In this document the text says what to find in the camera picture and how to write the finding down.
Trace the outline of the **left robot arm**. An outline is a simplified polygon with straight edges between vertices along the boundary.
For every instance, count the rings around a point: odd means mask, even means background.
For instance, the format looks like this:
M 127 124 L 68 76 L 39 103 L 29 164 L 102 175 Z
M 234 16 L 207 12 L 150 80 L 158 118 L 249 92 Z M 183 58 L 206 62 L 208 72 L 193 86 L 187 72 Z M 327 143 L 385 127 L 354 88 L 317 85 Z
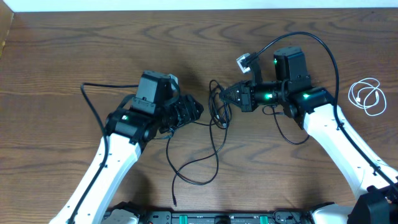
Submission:
M 195 122 L 203 106 L 182 95 L 177 77 L 145 70 L 135 94 L 127 95 L 104 123 L 99 148 L 78 187 L 51 223 L 101 223 L 129 169 L 157 133 Z

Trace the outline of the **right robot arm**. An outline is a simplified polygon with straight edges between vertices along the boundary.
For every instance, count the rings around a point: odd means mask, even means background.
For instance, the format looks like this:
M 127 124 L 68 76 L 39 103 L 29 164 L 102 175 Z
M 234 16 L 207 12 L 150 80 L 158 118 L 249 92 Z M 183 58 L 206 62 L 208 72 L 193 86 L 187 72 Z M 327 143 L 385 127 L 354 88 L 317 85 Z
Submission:
M 223 90 L 220 98 L 252 112 L 258 106 L 283 107 L 283 114 L 295 120 L 331 157 L 348 182 L 356 203 L 342 207 L 335 203 L 309 211 L 312 223 L 397 223 L 397 171 L 387 165 L 347 122 L 332 95 L 311 84 L 300 47 L 274 52 L 276 80 L 264 82 L 257 57 L 237 58 L 252 79 Z

